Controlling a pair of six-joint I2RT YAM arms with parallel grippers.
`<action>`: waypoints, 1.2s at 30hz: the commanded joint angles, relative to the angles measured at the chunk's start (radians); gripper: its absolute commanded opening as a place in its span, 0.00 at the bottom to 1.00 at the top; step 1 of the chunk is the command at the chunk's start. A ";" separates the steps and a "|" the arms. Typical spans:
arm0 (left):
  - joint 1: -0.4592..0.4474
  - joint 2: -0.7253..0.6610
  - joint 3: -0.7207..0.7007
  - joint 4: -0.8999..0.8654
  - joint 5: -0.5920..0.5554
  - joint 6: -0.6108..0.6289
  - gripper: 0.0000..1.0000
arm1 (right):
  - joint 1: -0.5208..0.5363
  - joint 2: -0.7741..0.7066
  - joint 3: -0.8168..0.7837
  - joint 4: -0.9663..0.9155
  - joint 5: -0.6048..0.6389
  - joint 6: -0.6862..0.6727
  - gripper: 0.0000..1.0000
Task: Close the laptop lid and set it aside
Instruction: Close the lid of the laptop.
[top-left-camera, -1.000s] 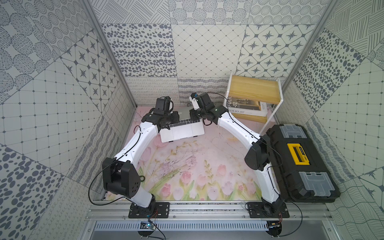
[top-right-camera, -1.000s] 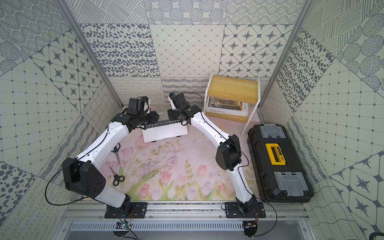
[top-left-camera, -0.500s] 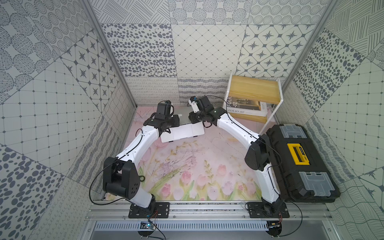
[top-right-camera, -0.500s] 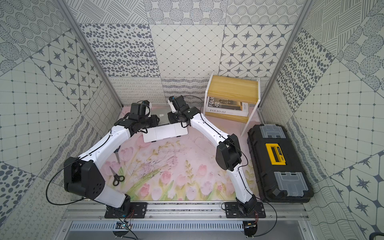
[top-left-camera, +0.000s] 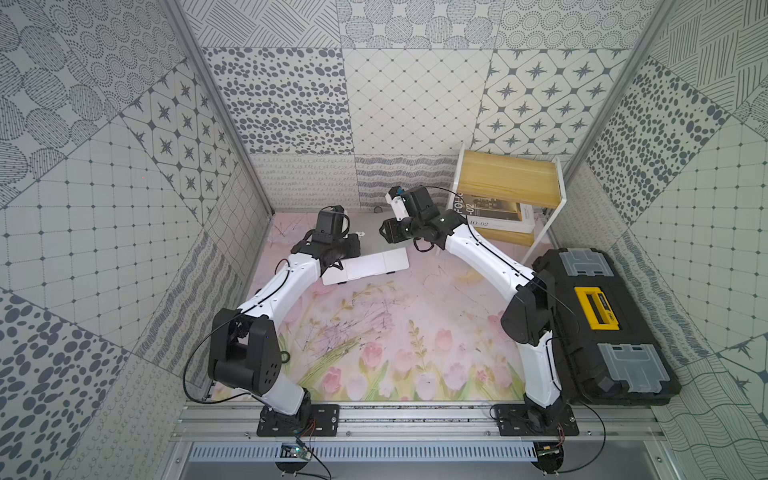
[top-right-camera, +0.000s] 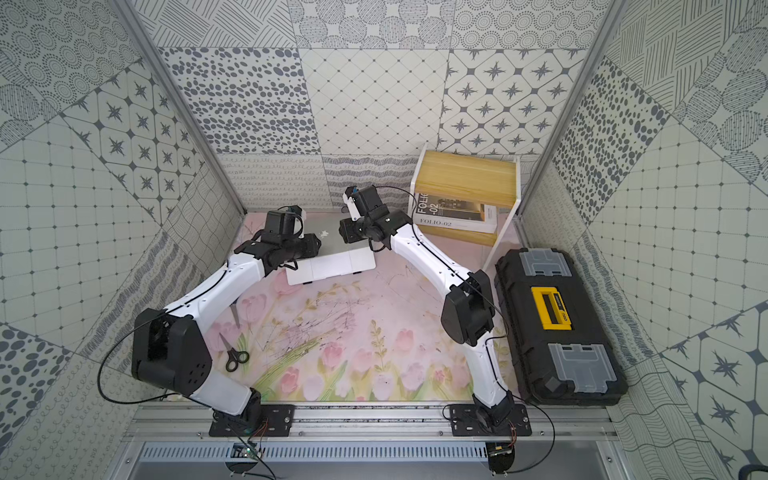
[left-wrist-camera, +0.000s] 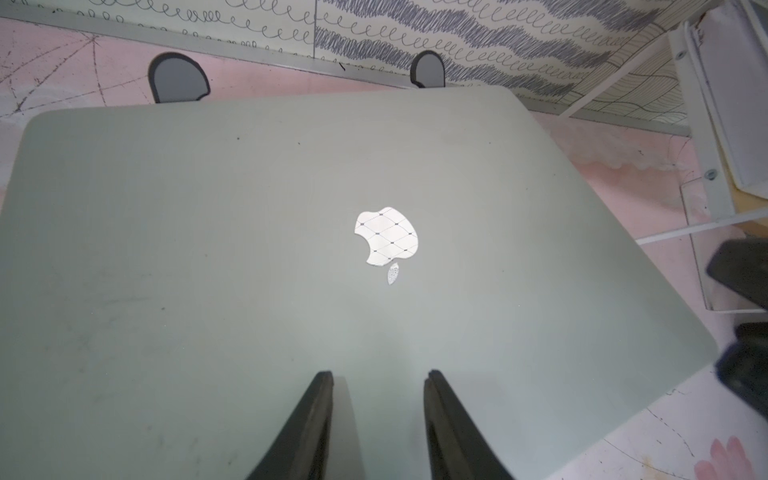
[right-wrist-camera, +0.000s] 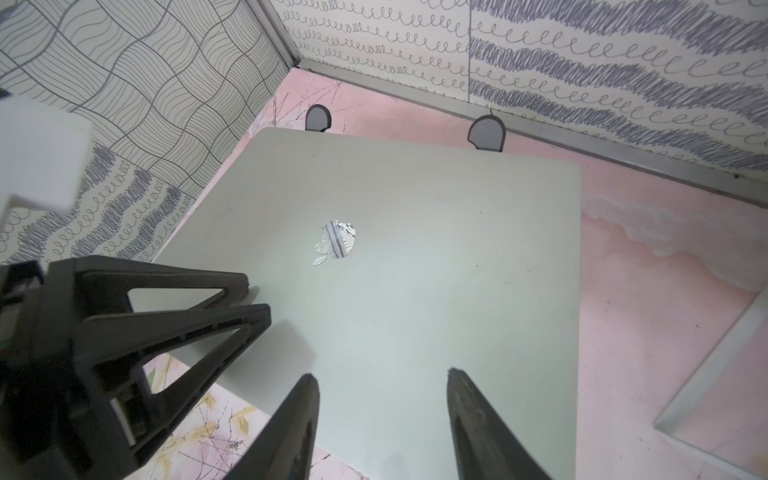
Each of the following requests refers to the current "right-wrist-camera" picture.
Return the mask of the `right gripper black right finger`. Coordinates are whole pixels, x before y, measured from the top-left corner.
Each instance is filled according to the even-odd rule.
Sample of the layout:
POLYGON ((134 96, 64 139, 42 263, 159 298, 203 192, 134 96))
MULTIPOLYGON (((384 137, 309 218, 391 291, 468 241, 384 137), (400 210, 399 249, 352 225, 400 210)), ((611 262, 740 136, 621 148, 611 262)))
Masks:
POLYGON ((550 479, 463 370, 448 372, 447 408, 461 479, 550 479))

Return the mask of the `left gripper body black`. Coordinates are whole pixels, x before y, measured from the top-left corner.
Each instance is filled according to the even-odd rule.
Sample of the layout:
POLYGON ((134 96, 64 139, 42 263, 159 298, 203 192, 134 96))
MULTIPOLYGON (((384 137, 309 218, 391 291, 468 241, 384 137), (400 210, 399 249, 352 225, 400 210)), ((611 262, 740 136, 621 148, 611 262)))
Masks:
POLYGON ((32 359, 44 274, 35 261, 1 268, 1 477, 75 479, 60 444, 51 374, 32 359))

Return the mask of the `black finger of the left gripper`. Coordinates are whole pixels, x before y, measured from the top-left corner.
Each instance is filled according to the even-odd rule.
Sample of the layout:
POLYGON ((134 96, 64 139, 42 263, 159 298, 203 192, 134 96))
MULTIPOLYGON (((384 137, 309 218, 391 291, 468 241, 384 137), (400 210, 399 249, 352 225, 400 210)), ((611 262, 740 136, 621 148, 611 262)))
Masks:
POLYGON ((248 291, 242 273, 185 269, 105 256, 88 256, 54 262, 47 276, 49 324, 150 324, 210 320, 215 324, 248 324, 251 314, 235 303, 248 291), (183 310, 133 309, 129 293, 172 290, 216 293, 183 310))
POLYGON ((142 469, 270 325, 266 304, 100 315, 81 325, 69 420, 85 476, 142 469))

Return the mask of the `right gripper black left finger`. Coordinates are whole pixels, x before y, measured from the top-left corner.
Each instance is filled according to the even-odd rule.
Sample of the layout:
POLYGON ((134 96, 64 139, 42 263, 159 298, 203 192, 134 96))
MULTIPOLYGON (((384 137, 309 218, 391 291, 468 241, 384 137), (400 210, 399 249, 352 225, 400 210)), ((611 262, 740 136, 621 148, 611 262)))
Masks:
POLYGON ((319 406, 318 381, 304 374, 225 479, 308 479, 319 406))

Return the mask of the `silver laptop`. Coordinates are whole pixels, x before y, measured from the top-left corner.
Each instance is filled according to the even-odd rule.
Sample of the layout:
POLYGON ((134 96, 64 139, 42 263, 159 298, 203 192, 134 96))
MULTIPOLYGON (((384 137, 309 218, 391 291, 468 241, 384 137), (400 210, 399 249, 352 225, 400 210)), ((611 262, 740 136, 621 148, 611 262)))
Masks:
POLYGON ((157 262, 243 273, 271 327, 219 384, 273 413, 319 383, 317 444, 372 479, 453 479, 465 371, 575 475, 582 172, 570 162, 261 130, 157 262))

